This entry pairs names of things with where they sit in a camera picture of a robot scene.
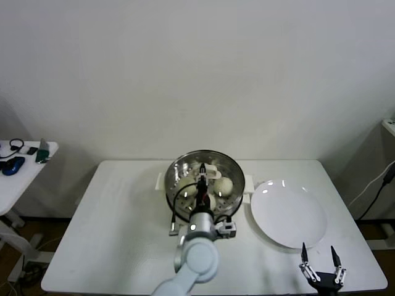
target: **small side table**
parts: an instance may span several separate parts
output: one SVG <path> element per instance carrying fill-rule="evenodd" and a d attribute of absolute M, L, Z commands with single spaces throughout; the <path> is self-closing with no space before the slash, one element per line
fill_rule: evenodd
<path fill-rule="evenodd" d="M 49 156 L 52 157 L 58 150 L 59 146 L 55 142 L 48 142 L 48 144 Z M 39 147 L 40 142 L 25 141 L 25 145 Z M 0 155 L 4 156 L 8 154 L 10 154 L 9 141 L 0 141 Z M 9 158 L 15 156 L 25 157 L 25 163 L 21 166 L 18 173 L 12 176 L 5 176 L 0 173 L 0 216 L 4 215 L 11 220 L 13 228 L 22 227 L 25 222 L 18 216 L 18 214 L 12 211 L 12 207 L 46 165 L 45 163 L 38 164 L 35 162 L 36 153 L 33 155 L 16 153 Z M 23 254 L 8 277 L 8 281 L 10 282 L 15 282 L 19 278 L 22 271 L 23 256 L 25 256 L 24 262 L 26 265 L 29 261 L 49 263 L 54 254 L 53 252 L 40 252 L 35 249 L 43 238 L 42 234 L 35 234 L 29 242 L 2 221 L 0 221 L 0 238 L 3 242 L 7 242 Z"/>

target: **black cable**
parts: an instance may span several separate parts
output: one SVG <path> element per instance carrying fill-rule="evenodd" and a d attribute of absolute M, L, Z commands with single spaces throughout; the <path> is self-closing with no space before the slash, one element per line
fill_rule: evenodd
<path fill-rule="evenodd" d="M 14 142 L 14 141 L 20 141 L 21 145 L 20 146 L 12 145 L 12 142 Z M 10 140 L 9 144 L 10 144 L 10 150 L 14 151 L 14 152 L 7 155 L 7 156 L 0 156 L 0 159 L 8 158 L 8 157 L 13 156 L 14 154 L 18 153 L 22 149 L 22 147 L 25 145 L 25 142 L 22 139 L 15 138 L 15 139 Z"/>
<path fill-rule="evenodd" d="M 217 224 L 218 222 L 220 222 L 219 220 L 221 220 L 222 218 L 226 218 L 227 222 L 231 222 L 232 221 L 232 217 L 229 215 L 219 215 L 217 217 L 217 219 L 215 219 L 214 224 Z"/>
<path fill-rule="evenodd" d="M 373 200 L 373 202 L 371 202 L 371 204 L 369 205 L 369 207 L 366 209 L 366 211 L 362 214 L 361 217 L 359 217 L 357 219 L 357 221 L 360 221 L 366 214 L 367 212 L 370 210 L 370 208 L 372 207 L 372 205 L 376 202 L 376 200 L 378 199 L 378 196 L 380 195 L 381 190 L 383 190 L 383 188 L 391 183 L 391 181 L 395 178 L 395 163 L 392 164 L 390 166 L 390 168 L 388 169 L 387 173 L 385 174 L 384 178 L 383 178 L 383 184 L 381 185 L 380 189 L 378 190 L 375 199 Z"/>
<path fill-rule="evenodd" d="M 173 215 L 172 215 L 172 223 L 174 223 L 175 222 L 175 214 L 176 214 L 176 210 L 175 210 L 175 199 L 177 198 L 177 196 L 181 193 L 181 191 L 182 190 L 184 190 L 185 188 L 187 188 L 187 187 L 190 187 L 190 186 L 192 186 L 192 185 L 198 185 L 197 183 L 191 183 L 191 184 L 188 184 L 188 185 L 185 185 L 184 187 L 182 187 L 179 191 L 177 191 L 177 193 L 175 194 L 175 196 L 174 196 L 174 199 L 173 199 Z"/>
<path fill-rule="evenodd" d="M 380 195 L 381 190 L 383 190 L 383 188 L 387 185 L 388 183 L 383 182 L 383 184 L 381 185 L 380 189 L 378 190 L 375 199 L 373 200 L 373 202 L 371 202 L 371 204 L 369 205 L 369 207 L 366 209 L 366 211 L 364 211 L 364 213 L 362 214 L 361 217 L 359 217 L 357 219 L 357 221 L 361 220 L 366 214 L 367 212 L 369 212 L 370 208 L 372 207 L 372 205 L 376 202 L 376 200 L 378 199 L 378 196 Z"/>

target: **white wall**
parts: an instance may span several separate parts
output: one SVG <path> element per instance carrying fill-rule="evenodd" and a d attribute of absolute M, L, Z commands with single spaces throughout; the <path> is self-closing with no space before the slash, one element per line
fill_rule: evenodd
<path fill-rule="evenodd" d="M 394 1 L 1 1 L 2 137 L 60 144 L 19 211 L 70 216 L 101 160 L 200 148 L 318 158 L 352 198 L 350 161 L 395 113 L 394 15 Z"/>

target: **earphones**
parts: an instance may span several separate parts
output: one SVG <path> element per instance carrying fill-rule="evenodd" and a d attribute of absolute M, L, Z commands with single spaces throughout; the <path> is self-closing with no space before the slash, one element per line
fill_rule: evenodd
<path fill-rule="evenodd" d="M 13 142 L 15 142 L 15 141 L 18 141 L 20 145 L 19 146 L 13 145 Z M 9 144 L 10 144 L 10 150 L 14 151 L 14 152 L 11 153 L 10 155 L 7 155 L 7 156 L 0 156 L 0 159 L 8 158 L 8 157 L 13 156 L 14 154 L 18 153 L 19 150 L 22 149 L 22 147 L 25 145 L 25 142 L 22 139 L 15 138 L 15 139 L 10 140 Z"/>

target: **table leg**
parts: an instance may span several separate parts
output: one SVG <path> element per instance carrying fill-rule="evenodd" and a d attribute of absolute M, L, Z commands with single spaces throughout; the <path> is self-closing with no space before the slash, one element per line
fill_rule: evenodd
<path fill-rule="evenodd" d="M 2 221 L 0 221 L 0 238 L 23 254 L 8 277 L 8 281 L 10 282 L 16 282 L 20 277 L 24 267 L 22 266 L 23 262 L 25 262 L 25 266 L 29 262 L 49 263 L 54 256 L 54 252 L 40 252 L 36 249 L 43 238 L 42 234 L 34 234 L 30 242 L 28 242 L 24 237 L 19 236 L 14 230 L 7 227 Z"/>
<path fill-rule="evenodd" d="M 8 220 L 12 222 L 12 227 L 24 227 L 25 222 L 22 220 L 16 212 L 13 210 L 9 210 L 8 213 L 5 214 Z"/>
<path fill-rule="evenodd" d="M 14 230 L 0 221 L 0 238 L 7 242 L 13 248 L 24 254 L 27 258 L 35 258 L 39 255 L 39 251 L 35 250 L 31 244 L 22 236 L 19 236 Z"/>

